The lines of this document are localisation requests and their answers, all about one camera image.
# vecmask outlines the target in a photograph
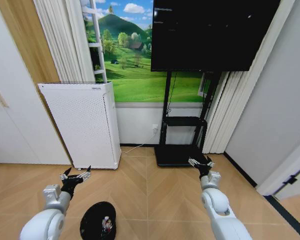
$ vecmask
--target white curtain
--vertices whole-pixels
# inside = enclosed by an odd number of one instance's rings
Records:
[[[203,153],[221,154],[234,132],[295,0],[281,0],[249,71],[224,73],[210,113]]]
[[[80,1],[33,1],[60,82],[94,82],[95,76]]]

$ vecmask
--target tv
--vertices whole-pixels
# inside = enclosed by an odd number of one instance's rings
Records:
[[[151,71],[248,71],[280,0],[154,0]]]

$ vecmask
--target herringbone floor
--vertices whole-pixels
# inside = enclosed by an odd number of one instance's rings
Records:
[[[254,240],[300,239],[223,155],[210,157],[216,162],[213,170],[222,176],[220,189]],[[42,190],[61,184],[59,174],[66,169],[64,165],[0,164],[0,240],[18,239],[23,225],[44,206]],[[80,240],[81,218],[99,201],[108,201],[116,209],[118,240],[214,239],[197,170],[160,168],[151,147],[122,153],[117,170],[91,171],[90,179],[75,190],[60,239]]]

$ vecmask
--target green hill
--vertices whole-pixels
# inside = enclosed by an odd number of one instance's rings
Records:
[[[141,35],[141,40],[146,41],[149,36],[140,27],[132,22],[126,21],[114,14],[108,14],[99,20],[100,32],[103,33],[105,29],[108,29],[114,39],[118,38],[119,33],[123,32],[131,36],[133,33]]]

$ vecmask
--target cabinet handle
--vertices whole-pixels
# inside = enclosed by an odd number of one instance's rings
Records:
[[[2,95],[0,94],[0,102],[2,104],[2,106],[4,106],[5,108],[8,108],[8,104],[7,102],[5,101],[5,99],[2,97]]]

